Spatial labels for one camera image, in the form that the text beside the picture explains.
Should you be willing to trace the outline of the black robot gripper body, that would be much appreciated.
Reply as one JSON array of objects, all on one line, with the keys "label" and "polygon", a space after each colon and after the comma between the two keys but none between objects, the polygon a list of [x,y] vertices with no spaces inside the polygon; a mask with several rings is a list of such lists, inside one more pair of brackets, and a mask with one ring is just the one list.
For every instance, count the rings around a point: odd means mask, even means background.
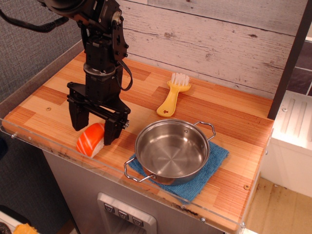
[{"label": "black robot gripper body", "polygon": [[68,102],[87,101],[85,109],[104,120],[119,119],[123,129],[128,127],[130,108],[121,101],[119,94],[123,90],[122,73],[94,75],[86,73],[86,83],[69,82]]}]

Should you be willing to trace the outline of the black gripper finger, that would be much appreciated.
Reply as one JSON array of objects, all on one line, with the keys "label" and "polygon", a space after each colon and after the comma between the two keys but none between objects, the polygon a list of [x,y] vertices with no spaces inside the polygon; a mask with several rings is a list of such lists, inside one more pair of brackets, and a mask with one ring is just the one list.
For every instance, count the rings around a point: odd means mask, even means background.
[{"label": "black gripper finger", "polygon": [[111,145],[112,142],[119,138],[123,123],[119,119],[110,118],[105,121],[104,125],[104,145]]},{"label": "black gripper finger", "polygon": [[69,113],[72,126],[76,131],[83,129],[89,124],[89,111],[85,109],[87,101],[69,101]]}]

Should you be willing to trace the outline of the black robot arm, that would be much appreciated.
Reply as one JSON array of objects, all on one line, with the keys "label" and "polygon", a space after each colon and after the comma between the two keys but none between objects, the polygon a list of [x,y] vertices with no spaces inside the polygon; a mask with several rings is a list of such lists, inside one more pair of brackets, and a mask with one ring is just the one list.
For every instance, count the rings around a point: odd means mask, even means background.
[{"label": "black robot arm", "polygon": [[123,35],[122,11],[115,0],[43,0],[54,13],[77,22],[86,61],[85,84],[69,82],[68,102],[72,126],[79,131],[89,124],[89,114],[105,120],[104,145],[119,138],[128,126],[130,108],[121,101],[123,62],[128,44]]}]

